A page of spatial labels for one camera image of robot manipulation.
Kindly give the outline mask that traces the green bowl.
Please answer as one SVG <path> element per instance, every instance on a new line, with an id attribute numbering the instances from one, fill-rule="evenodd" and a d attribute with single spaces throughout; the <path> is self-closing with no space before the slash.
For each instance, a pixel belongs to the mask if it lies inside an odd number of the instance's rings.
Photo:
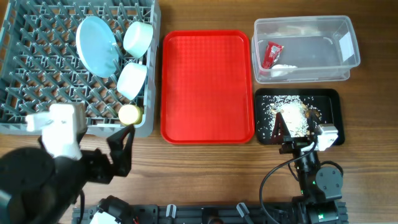
<path id="1" fill-rule="evenodd" d="M 123 47 L 127 53 L 135 58 L 142 57 L 150 47 L 154 34 L 154 29 L 150 24 L 143 22 L 133 22 L 127 29 Z"/>

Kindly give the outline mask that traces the light blue bowl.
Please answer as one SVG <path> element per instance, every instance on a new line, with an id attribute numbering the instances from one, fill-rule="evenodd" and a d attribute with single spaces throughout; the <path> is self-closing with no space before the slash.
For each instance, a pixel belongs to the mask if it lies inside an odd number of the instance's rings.
<path id="1" fill-rule="evenodd" d="M 117 82 L 117 91 L 128 100 L 133 100 L 140 92 L 147 76 L 147 67 L 130 62 L 123 69 Z"/>

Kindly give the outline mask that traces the light blue plate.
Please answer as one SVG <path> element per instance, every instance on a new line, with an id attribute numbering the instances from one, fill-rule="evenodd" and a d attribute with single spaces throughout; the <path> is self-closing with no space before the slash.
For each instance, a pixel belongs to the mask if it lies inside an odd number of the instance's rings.
<path id="1" fill-rule="evenodd" d="M 86 17 L 76 31 L 76 49 L 84 67 L 93 75 L 108 78 L 119 60 L 117 42 L 109 25 L 99 17 Z"/>

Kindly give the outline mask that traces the yellow plastic cup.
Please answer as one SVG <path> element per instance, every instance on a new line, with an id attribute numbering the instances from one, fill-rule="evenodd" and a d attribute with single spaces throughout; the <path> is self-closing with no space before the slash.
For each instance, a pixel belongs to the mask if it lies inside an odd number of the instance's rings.
<path id="1" fill-rule="evenodd" d="M 118 112 L 118 118 L 123 125 L 140 124 L 142 122 L 143 112 L 136 105 L 124 105 Z"/>

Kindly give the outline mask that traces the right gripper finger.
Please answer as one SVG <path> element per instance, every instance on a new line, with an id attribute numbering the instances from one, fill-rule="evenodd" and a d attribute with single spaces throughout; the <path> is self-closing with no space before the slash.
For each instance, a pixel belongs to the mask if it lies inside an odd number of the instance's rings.
<path id="1" fill-rule="evenodd" d="M 282 113 L 278 112 L 275 116 L 274 129 L 271 134 L 272 139 L 283 137 L 291 137 L 290 131 L 283 119 Z"/>
<path id="2" fill-rule="evenodd" d="M 316 110 L 308 110 L 308 130 L 310 135 L 314 135 L 316 127 L 320 124 L 320 113 Z"/>

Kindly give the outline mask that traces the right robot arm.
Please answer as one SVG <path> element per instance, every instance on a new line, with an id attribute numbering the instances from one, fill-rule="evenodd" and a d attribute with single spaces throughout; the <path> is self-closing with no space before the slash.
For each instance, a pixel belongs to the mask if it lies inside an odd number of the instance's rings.
<path id="1" fill-rule="evenodd" d="M 292 199 L 292 218 L 296 223 L 338 223 L 343 169 L 333 161 L 321 162 L 318 158 L 319 152 L 337 140 L 338 130 L 333 124 L 321 124 L 314 112 L 308 122 L 310 135 L 293 137 L 282 113 L 277 113 L 271 134 L 271 143 L 281 145 L 281 154 L 293 155 L 302 194 Z"/>

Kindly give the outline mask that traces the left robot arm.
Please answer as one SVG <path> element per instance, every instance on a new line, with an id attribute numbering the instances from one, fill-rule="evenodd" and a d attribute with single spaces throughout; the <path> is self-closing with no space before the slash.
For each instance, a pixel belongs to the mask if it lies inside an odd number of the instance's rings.
<path id="1" fill-rule="evenodd" d="M 1 223 L 57 223 L 88 182 L 108 184 L 131 170 L 133 125 L 107 138 L 110 155 L 83 150 L 74 160 L 52 157 L 43 146 L 1 157 Z"/>

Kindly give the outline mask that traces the white napkin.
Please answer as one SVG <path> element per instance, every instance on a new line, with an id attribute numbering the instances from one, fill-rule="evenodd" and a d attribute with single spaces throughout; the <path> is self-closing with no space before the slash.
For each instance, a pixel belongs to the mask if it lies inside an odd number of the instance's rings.
<path id="1" fill-rule="evenodd" d="M 288 75 L 293 72 L 297 66 L 295 65 L 286 65 L 286 64 L 277 64 L 271 68 L 271 77 L 281 77 Z"/>

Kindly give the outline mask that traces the red ketchup packet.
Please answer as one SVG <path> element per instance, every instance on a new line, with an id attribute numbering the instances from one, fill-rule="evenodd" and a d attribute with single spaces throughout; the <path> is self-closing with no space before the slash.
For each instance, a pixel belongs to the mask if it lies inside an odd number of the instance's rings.
<path id="1" fill-rule="evenodd" d="M 282 45 L 268 41 L 268 45 L 264 54 L 264 60 L 262 62 L 262 68 L 271 68 L 278 61 L 283 48 L 284 47 Z"/>

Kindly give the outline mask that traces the food scraps and rice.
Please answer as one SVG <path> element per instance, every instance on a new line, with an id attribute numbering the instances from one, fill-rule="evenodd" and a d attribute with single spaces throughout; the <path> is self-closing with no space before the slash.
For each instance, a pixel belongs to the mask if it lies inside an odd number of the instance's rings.
<path id="1" fill-rule="evenodd" d="M 269 138 L 274 130 L 276 114 L 281 113 L 292 137 L 304 137 L 310 134 L 307 119 L 310 113 L 322 120 L 322 112 L 313 103 L 313 97 L 301 99 L 298 95 L 264 95 L 257 98 L 259 111 L 256 113 L 257 133 L 261 139 Z"/>

